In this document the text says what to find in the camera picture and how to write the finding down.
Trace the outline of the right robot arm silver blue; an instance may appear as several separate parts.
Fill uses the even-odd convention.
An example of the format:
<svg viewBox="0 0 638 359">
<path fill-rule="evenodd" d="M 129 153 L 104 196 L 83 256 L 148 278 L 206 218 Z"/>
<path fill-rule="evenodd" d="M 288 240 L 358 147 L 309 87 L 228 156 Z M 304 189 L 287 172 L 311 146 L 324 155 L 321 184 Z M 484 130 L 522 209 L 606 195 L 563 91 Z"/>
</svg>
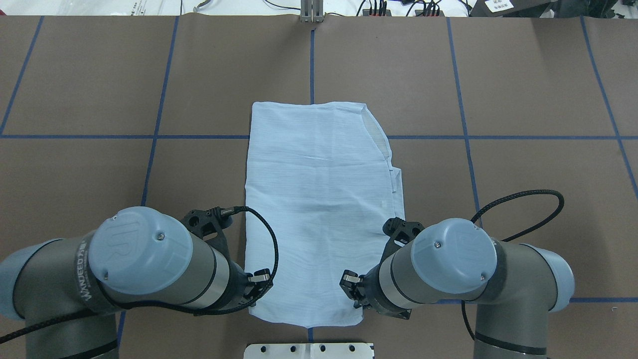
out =
<svg viewBox="0 0 638 359">
<path fill-rule="evenodd" d="M 345 270 L 340 286 L 355 308 L 407 320 L 445 299 L 476 304 L 475 359 L 545 359 L 548 316 L 570 302 L 575 278 L 555 252 L 493 239 L 466 219 L 424 227 L 395 217 L 380 263 Z"/>
</svg>

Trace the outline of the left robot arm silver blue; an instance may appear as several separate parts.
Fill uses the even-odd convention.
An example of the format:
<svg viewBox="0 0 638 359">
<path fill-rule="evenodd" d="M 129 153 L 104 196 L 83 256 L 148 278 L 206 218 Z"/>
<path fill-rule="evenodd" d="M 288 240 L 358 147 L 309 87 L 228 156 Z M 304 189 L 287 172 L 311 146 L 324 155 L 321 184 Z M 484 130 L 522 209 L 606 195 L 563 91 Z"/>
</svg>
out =
<svg viewBox="0 0 638 359">
<path fill-rule="evenodd" d="M 273 241 L 273 268 L 246 272 L 232 261 L 224 229 L 252 213 Z M 253 307 L 273 286 L 276 235 L 246 206 L 192 210 L 182 220 L 128 207 L 83 236 L 22 248 L 1 262 L 1 314 L 25 327 L 28 359 L 117 359 L 116 316 L 158 307 L 221 316 Z"/>
</svg>

